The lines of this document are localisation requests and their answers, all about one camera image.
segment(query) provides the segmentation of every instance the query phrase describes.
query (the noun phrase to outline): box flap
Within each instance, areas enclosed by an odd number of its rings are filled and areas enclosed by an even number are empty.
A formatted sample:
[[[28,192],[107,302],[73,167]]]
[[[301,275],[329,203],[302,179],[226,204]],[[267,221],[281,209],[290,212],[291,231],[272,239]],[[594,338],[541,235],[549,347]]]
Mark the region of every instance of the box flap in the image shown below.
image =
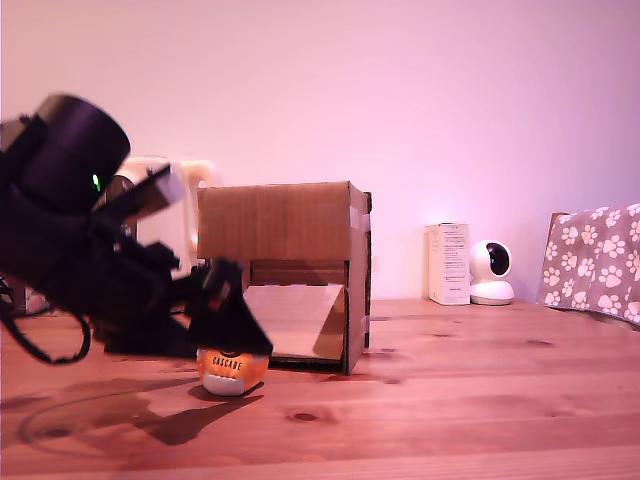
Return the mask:
[[[349,260],[349,189],[349,182],[201,189],[198,258]]]
[[[340,361],[344,349],[342,285],[251,285],[245,301],[274,346],[274,358]]]
[[[351,209],[361,218],[369,218],[369,196],[356,188],[350,190]],[[351,257],[349,259],[349,323],[347,325],[347,358],[345,371],[350,374],[362,356],[368,331],[367,272],[369,268],[370,225],[354,228],[351,232]]]

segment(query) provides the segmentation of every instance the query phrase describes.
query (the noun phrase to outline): cardboard box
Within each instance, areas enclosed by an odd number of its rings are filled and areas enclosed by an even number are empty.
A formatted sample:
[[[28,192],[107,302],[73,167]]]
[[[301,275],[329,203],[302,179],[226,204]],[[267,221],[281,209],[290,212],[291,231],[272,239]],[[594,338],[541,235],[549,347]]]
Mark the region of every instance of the cardboard box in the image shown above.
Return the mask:
[[[272,359],[351,373],[368,342],[371,195],[350,182],[212,187],[198,207],[198,258],[244,264]]]
[[[469,226],[431,225],[428,231],[428,298],[442,305],[471,303]]]

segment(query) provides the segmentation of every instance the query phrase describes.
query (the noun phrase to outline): orange ball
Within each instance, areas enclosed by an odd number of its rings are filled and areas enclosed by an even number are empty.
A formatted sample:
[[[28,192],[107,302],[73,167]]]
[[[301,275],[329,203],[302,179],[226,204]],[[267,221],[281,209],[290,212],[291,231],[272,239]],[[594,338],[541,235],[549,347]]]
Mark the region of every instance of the orange ball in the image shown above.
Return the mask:
[[[208,392],[237,396],[262,381],[269,367],[269,357],[198,349],[196,363],[200,381]]]

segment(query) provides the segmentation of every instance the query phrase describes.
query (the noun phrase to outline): camera lens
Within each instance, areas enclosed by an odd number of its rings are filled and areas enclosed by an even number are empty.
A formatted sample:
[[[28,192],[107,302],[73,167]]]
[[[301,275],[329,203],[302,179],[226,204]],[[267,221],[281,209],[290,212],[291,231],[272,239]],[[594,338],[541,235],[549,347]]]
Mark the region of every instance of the camera lens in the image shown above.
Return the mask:
[[[509,270],[509,254],[507,250],[498,243],[487,243],[487,250],[491,261],[491,271],[495,275],[504,275]]]

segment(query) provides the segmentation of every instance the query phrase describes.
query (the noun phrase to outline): white product box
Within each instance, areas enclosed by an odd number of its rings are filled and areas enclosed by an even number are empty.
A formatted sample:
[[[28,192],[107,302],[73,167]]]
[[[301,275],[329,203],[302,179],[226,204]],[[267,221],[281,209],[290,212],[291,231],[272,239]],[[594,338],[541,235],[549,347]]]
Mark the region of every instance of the white product box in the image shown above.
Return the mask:
[[[428,290],[423,296],[442,305],[468,305],[471,303],[469,225],[430,225],[427,236]]]

